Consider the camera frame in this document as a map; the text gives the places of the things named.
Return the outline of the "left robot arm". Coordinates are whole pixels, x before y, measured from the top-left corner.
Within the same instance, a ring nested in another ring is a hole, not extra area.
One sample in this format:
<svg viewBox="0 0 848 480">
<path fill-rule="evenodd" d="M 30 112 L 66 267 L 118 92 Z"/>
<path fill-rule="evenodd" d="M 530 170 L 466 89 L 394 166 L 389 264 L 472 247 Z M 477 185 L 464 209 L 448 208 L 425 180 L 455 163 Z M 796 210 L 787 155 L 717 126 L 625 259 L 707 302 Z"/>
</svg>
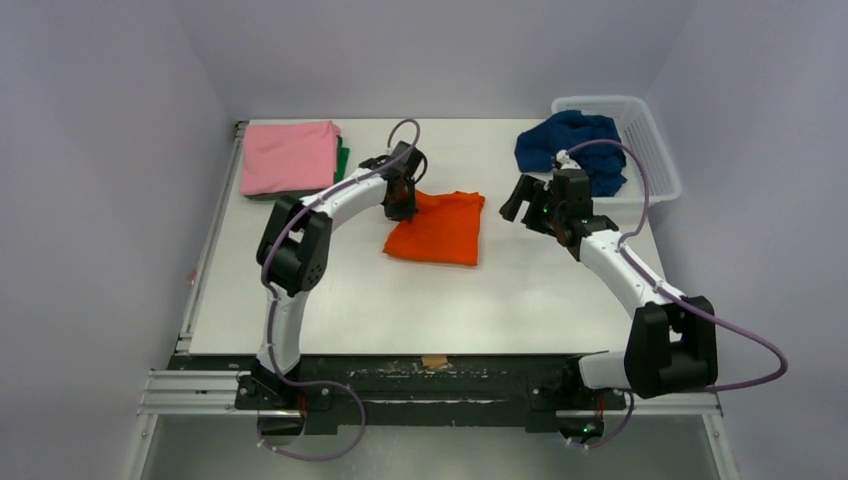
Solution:
<svg viewBox="0 0 848 480">
<path fill-rule="evenodd" d="M 418 212 L 416 186 L 428 167 L 416 146 L 399 142 L 390 154 L 363 161 L 322 191 L 276 200 L 256 253 L 267 291 L 262 343 L 249 375 L 238 381 L 237 409 L 303 408 L 311 394 L 350 390 L 334 380 L 299 377 L 307 300 L 327 271 L 334 230 L 376 206 L 392 221 L 412 219 Z"/>
</svg>

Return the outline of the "orange t shirt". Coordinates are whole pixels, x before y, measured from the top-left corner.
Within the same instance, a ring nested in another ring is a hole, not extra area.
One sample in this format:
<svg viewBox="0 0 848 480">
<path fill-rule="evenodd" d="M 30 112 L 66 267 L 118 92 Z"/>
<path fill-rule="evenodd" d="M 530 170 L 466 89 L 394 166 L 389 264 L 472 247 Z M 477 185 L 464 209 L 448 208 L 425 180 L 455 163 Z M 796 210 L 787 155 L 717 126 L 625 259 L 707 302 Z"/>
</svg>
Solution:
<svg viewBox="0 0 848 480">
<path fill-rule="evenodd" d="M 389 233 L 383 252 L 404 261 L 475 267 L 485 203 L 478 192 L 418 192 L 418 213 Z"/>
</svg>

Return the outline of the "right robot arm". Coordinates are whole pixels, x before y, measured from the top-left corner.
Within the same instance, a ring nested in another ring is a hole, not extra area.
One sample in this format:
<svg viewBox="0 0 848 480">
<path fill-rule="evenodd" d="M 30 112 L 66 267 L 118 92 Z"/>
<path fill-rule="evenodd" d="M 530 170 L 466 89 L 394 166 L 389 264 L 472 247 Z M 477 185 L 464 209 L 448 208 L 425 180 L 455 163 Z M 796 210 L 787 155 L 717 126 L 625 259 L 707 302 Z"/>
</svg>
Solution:
<svg viewBox="0 0 848 480">
<path fill-rule="evenodd" d="M 576 407 L 601 390 L 629 390 L 642 398 L 698 390 L 718 377 L 712 304 L 667 286 L 626 244 L 614 221 L 594 211 L 581 169 L 559 169 L 549 180 L 523 174 L 500 207 L 507 221 L 549 235 L 592 271 L 631 316 L 621 351 L 581 356 L 564 376 L 561 392 Z"/>
</svg>

